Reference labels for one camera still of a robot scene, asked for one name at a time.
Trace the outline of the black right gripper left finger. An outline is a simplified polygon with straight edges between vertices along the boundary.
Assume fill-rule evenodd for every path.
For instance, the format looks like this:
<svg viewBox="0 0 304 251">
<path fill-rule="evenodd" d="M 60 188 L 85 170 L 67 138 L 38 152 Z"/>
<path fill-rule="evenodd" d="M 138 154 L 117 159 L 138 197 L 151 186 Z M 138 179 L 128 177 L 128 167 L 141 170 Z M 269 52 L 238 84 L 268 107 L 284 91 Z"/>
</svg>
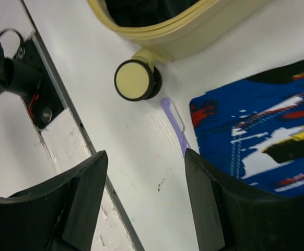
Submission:
<svg viewBox="0 0 304 251">
<path fill-rule="evenodd" d="M 92 154 L 38 185 L 0 197 L 0 250 L 90 250 L 108 156 Z"/>
</svg>

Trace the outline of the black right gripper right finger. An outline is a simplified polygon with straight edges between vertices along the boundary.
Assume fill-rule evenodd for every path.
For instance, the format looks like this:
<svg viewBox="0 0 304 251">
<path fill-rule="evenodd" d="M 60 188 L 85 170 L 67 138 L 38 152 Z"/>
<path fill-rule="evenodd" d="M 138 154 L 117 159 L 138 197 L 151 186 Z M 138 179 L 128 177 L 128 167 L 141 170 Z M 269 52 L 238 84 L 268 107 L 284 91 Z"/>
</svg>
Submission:
<svg viewBox="0 0 304 251">
<path fill-rule="evenodd" d="M 304 195 L 252 187 L 192 149 L 184 162 L 200 250 L 304 250 Z"/>
</svg>

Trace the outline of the blue patterned shorts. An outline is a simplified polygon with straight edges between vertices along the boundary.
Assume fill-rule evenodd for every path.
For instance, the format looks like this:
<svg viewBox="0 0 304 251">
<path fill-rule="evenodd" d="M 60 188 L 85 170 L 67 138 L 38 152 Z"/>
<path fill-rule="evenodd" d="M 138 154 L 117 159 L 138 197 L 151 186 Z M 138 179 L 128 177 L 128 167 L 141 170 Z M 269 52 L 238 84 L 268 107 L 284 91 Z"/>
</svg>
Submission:
<svg viewBox="0 0 304 251">
<path fill-rule="evenodd" d="M 208 162 L 267 192 L 304 194 L 304 60 L 208 91 L 189 107 Z"/>
</svg>

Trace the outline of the yellow hard-shell suitcase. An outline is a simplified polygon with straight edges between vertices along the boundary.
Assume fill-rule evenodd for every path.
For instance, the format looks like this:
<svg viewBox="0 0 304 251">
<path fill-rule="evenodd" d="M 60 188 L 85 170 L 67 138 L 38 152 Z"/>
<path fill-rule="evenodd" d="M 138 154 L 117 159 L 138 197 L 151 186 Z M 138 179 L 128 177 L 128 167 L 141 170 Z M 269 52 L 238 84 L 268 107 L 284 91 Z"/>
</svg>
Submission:
<svg viewBox="0 0 304 251">
<path fill-rule="evenodd" d="M 167 63 L 200 52 L 266 2 L 199 1 L 169 21 L 142 28 L 115 24 L 104 1 L 88 3 L 105 26 L 141 46 L 114 74 L 118 94 L 129 101 L 140 101 L 155 97 L 161 89 L 157 61 Z"/>
</svg>

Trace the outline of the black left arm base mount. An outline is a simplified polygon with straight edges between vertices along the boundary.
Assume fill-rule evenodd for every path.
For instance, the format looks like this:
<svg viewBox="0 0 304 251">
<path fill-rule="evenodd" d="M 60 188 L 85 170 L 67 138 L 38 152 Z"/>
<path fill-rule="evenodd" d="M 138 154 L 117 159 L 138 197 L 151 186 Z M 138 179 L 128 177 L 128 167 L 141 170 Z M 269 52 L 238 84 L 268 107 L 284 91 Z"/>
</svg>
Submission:
<svg viewBox="0 0 304 251">
<path fill-rule="evenodd" d="M 6 32 L 17 34 L 19 47 L 12 58 L 7 58 L 0 42 L 0 94 L 10 92 L 20 96 L 31 121 L 41 131 L 64 110 L 63 102 L 35 43 L 24 40 L 13 28 L 2 30 L 0 37 Z"/>
</svg>

